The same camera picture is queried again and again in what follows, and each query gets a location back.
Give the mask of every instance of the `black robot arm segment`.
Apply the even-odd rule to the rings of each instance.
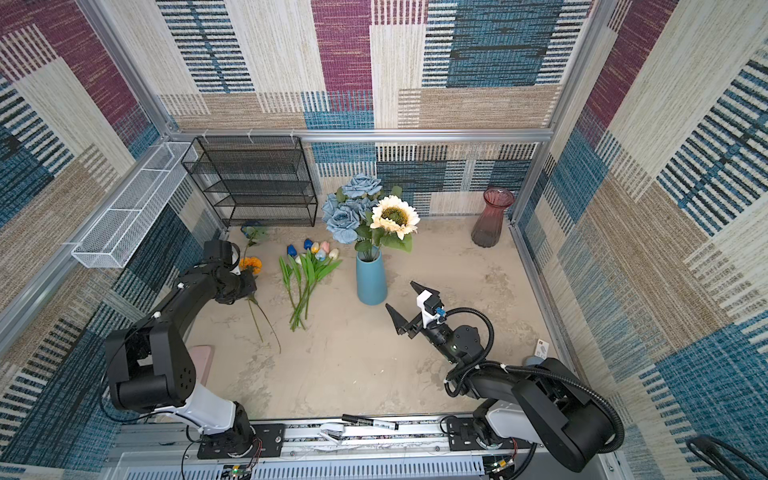
[[[179,276],[150,315],[107,337],[107,378],[116,409],[147,413],[184,405],[195,386],[195,368],[183,338],[195,316],[209,300],[233,303],[256,289],[253,275],[231,271],[238,261],[233,248],[222,240],[206,242],[203,262]]]
[[[557,359],[546,359],[536,367],[506,366],[485,360],[493,344],[493,326],[487,316],[477,310],[458,308],[444,312],[439,292],[411,282],[418,293],[417,305],[422,312],[408,322],[389,304],[386,306],[399,335],[408,333],[410,338],[419,333],[455,367],[446,376],[445,391],[450,396],[467,395],[476,399],[488,399],[475,411],[475,431],[478,440],[486,445],[501,443],[514,436],[515,428],[499,428],[494,418],[494,404],[503,402],[514,405],[518,415],[527,417],[536,435],[549,452],[563,466],[580,472],[598,453],[613,452],[624,441],[624,426],[607,400],[584,386],[568,368]],[[431,320],[439,305],[443,313]],[[488,327],[488,343],[483,348],[478,330],[462,325],[451,329],[445,318],[455,313],[471,313],[481,318]]]

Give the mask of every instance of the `vent grille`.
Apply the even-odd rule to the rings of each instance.
[[[252,478],[259,480],[294,480],[331,478],[457,478],[483,475],[480,458],[376,458],[360,460],[269,462],[258,465]]]
[[[185,465],[187,480],[220,480],[223,465]],[[181,480],[179,465],[172,467],[131,467],[125,480]]]

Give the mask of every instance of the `small box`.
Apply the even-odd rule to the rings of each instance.
[[[545,359],[547,358],[547,352],[549,352],[549,343],[542,339],[538,339],[536,341],[536,350],[533,352],[533,354],[537,357]]]

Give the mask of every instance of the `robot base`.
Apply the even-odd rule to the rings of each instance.
[[[232,428],[214,435],[203,435],[197,457],[200,460],[220,458],[250,458],[261,440],[261,458],[279,457],[283,450],[282,423],[251,425],[243,406],[235,402],[235,420]]]

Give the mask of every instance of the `marker pen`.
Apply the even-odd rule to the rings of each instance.
[[[353,425],[361,426],[374,426],[381,427],[382,429],[397,430],[397,424],[394,422],[387,422],[385,420],[369,419],[367,417],[358,417],[356,415],[341,415],[341,419],[344,422],[352,423]]]

